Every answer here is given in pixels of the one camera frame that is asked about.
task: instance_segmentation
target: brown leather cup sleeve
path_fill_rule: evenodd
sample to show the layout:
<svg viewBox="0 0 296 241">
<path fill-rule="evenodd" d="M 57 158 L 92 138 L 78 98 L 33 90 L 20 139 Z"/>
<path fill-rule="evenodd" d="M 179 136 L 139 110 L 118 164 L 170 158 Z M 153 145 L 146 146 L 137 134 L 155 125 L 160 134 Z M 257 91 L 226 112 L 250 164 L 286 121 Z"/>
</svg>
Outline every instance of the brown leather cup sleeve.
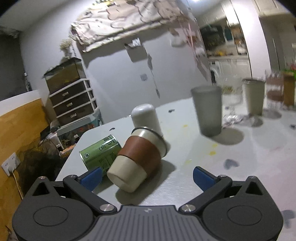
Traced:
<svg viewBox="0 0 296 241">
<path fill-rule="evenodd" d="M 135 163 L 143 167 L 147 176 L 160 165 L 161 161 L 157 147 L 150 141 L 139 136 L 130 136 L 117 155 L 132 159 Z"/>
</svg>

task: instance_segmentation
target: glass terrarium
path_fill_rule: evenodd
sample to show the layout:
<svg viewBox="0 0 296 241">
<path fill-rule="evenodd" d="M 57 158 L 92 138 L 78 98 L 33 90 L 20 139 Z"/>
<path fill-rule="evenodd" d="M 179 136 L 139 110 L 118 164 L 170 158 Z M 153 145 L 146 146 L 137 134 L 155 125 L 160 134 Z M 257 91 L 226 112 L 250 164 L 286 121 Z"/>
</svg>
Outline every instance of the glass terrarium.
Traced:
<svg viewBox="0 0 296 241">
<path fill-rule="evenodd" d="M 81 59 L 71 58 L 66 62 L 54 67 L 44 74 L 49 93 L 53 94 L 67 85 L 86 78 Z"/>
</svg>

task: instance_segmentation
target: tabletop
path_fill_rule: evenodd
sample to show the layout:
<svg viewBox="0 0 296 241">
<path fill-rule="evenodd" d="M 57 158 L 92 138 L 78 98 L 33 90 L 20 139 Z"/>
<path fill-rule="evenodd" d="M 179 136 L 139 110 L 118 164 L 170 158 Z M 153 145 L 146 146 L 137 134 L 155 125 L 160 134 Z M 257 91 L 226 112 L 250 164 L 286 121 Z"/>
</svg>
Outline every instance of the tabletop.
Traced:
<svg viewBox="0 0 296 241">
<path fill-rule="evenodd" d="M 242 104 L 237 113 L 246 114 Z M 191 98 L 156 108 L 164 138 L 170 143 L 159 172 L 134 193 L 119 190 L 105 176 L 93 191 L 117 208 L 125 204 L 175 205 L 179 208 L 202 193 L 193 182 L 192 172 L 201 166 L 214 175 L 226 174 L 233 180 L 257 176 L 284 217 L 279 241 L 296 240 L 296 112 L 264 110 L 262 117 L 246 119 L 207 138 L 200 134 Z M 119 119 L 85 132 L 76 144 L 57 181 L 69 174 L 87 171 L 79 151 L 113 134 L 124 146 L 134 129 L 131 117 Z"/>
</svg>

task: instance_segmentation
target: triangular cutout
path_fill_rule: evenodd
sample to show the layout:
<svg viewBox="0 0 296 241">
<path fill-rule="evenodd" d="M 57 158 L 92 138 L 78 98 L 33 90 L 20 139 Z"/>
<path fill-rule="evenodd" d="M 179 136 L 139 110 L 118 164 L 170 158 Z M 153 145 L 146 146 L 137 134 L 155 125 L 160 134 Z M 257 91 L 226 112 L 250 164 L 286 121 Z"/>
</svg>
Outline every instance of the triangular cutout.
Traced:
<svg viewBox="0 0 296 241">
<path fill-rule="evenodd" d="M 33 196 L 45 195 L 49 194 L 49 191 L 44 183 L 39 183 L 38 187 L 36 188 Z"/>
<path fill-rule="evenodd" d="M 258 187 L 257 183 L 255 183 L 255 182 L 250 182 L 250 184 L 246 190 L 246 193 L 255 194 L 255 195 L 263 195 L 260 188 Z"/>
</svg>

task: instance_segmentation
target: wooden headboard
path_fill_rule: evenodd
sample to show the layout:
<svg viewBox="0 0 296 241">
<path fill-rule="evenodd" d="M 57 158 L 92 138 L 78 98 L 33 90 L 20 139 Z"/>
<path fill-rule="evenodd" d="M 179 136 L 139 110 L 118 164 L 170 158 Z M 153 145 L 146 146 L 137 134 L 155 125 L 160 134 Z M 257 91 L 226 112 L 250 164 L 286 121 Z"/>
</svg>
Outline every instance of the wooden headboard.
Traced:
<svg viewBox="0 0 296 241">
<path fill-rule="evenodd" d="M 0 116 L 0 165 L 14 152 L 28 146 L 48 126 L 41 99 L 34 100 Z M 20 203 L 13 177 L 0 168 L 0 240 L 6 240 L 11 218 Z"/>
</svg>

